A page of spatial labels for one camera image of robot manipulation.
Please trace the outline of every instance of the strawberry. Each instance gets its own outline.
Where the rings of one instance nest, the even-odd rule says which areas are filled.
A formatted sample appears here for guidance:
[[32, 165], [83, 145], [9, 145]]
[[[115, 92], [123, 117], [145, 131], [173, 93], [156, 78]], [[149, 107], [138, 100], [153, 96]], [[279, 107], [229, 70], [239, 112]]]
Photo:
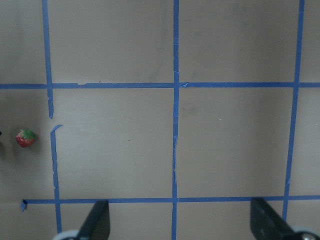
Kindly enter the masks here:
[[22, 148], [26, 148], [35, 141], [36, 135], [31, 130], [21, 129], [15, 139]]

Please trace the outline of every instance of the grid square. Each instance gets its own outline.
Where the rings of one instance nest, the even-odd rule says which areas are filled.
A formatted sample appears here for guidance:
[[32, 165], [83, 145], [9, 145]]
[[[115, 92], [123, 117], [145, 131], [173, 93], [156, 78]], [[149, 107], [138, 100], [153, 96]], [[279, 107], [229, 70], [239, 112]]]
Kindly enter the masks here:
[[179, 197], [281, 196], [290, 88], [180, 91]]
[[[0, 109], [0, 200], [53, 198], [47, 91], [1, 90]], [[21, 128], [37, 136], [27, 148], [15, 139]]]
[[48, 239], [57, 234], [56, 212], [54, 205], [28, 205], [21, 212], [19, 202], [0, 203], [1, 239]]
[[54, 83], [173, 81], [171, 0], [49, 0], [48, 6]]
[[287, 223], [320, 233], [319, 200], [289, 201]]
[[[79, 229], [92, 204], [61, 205], [63, 230]], [[171, 239], [171, 203], [111, 203], [109, 239]]]
[[0, 83], [45, 84], [41, 0], [0, 1]]
[[291, 195], [320, 194], [320, 89], [301, 88], [290, 181]]
[[298, 0], [184, 0], [181, 82], [292, 82]]
[[320, 82], [320, 2], [305, 1], [300, 82]]
[[[269, 202], [281, 213], [282, 201]], [[178, 204], [177, 240], [248, 239], [250, 202], [188, 202]]]
[[62, 198], [171, 197], [172, 89], [56, 89]]

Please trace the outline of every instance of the dark object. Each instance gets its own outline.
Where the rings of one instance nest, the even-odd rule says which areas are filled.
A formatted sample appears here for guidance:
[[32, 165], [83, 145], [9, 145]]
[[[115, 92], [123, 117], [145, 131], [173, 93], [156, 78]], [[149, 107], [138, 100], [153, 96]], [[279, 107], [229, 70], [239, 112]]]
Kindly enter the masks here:
[[320, 240], [311, 232], [294, 232], [276, 211], [259, 197], [251, 200], [250, 229], [256, 240]]
[[80, 228], [76, 240], [107, 240], [109, 234], [109, 203], [107, 200], [97, 201]]

